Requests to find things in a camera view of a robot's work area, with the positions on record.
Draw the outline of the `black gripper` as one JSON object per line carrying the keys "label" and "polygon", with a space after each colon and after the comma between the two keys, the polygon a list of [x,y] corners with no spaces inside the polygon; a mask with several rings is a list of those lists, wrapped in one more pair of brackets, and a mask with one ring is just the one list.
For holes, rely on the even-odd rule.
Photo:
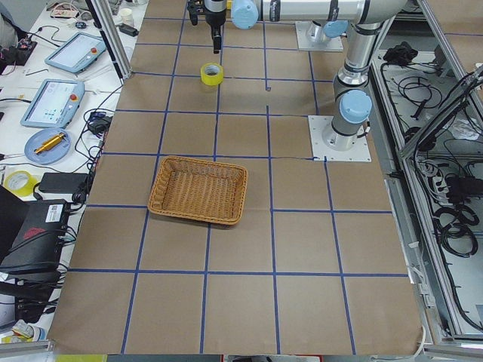
{"label": "black gripper", "polygon": [[222,48],[221,27],[226,22],[227,0],[204,0],[205,19],[211,28],[213,52],[220,53]]}

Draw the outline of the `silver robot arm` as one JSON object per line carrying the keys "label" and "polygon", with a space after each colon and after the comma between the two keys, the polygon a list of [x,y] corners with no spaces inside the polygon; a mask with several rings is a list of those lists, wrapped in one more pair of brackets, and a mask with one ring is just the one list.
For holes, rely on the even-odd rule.
{"label": "silver robot arm", "polygon": [[250,29],[261,20],[325,20],[349,23],[349,49],[334,78],[336,113],[321,132],[329,148],[345,152],[372,110],[365,92],[368,69],[385,36],[385,26],[405,6],[405,1],[233,1],[231,19],[239,29]]}
{"label": "silver robot arm", "polygon": [[335,20],[323,23],[313,20],[306,31],[307,39],[316,44],[329,42],[333,38],[340,37],[346,32],[349,22],[347,20]]}

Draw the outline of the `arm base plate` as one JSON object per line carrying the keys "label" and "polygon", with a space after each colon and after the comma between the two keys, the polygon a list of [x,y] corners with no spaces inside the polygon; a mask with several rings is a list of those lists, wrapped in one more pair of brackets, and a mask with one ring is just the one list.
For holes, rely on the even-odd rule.
{"label": "arm base plate", "polygon": [[328,22],[297,21],[297,45],[300,51],[342,52],[341,36],[348,27],[347,20]]}
{"label": "arm base plate", "polygon": [[310,115],[309,134],[315,161],[371,162],[365,129],[361,124],[352,136],[342,136],[332,128],[332,116]]}

